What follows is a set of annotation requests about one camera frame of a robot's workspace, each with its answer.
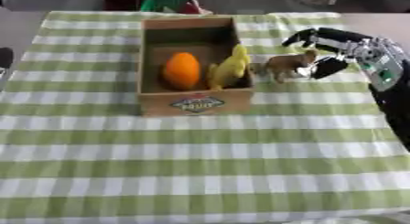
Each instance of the toy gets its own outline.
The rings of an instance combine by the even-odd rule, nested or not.
[[[190,53],[177,53],[167,62],[162,75],[172,87],[188,91],[200,80],[200,63]]]
[[[251,59],[247,55],[246,48],[241,44],[236,45],[232,55],[224,60],[220,66],[210,65],[207,77],[209,88],[220,91],[233,85],[235,81],[243,77],[250,63]]]
[[[279,83],[285,82],[284,75],[290,77],[292,72],[297,72],[298,68],[306,68],[316,60],[318,52],[307,50],[303,54],[283,55],[270,58],[264,65],[265,69],[274,74],[274,79]]]

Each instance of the orange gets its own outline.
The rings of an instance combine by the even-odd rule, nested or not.
[[[200,80],[200,63],[190,53],[176,53],[163,69],[163,77],[176,89],[191,90]]]

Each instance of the stuffed animal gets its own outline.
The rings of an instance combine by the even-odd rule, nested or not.
[[[283,55],[270,58],[264,65],[265,69],[274,74],[274,79],[279,83],[285,82],[285,77],[290,77],[297,68],[306,68],[312,64],[318,52],[316,50],[307,50],[303,54]]]
[[[211,90],[220,91],[225,87],[233,85],[242,78],[245,70],[251,63],[246,47],[238,44],[234,47],[230,57],[222,62],[220,66],[210,65],[208,70],[208,86]]]

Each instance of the table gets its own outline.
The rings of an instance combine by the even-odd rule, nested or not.
[[[255,77],[243,114],[135,115],[139,13],[52,12],[0,96],[0,222],[221,223],[408,210],[410,165],[354,66]],[[254,63],[340,15],[236,16]]]

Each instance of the person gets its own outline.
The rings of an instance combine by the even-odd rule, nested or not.
[[[11,48],[0,48],[0,79],[13,64],[14,53]]]

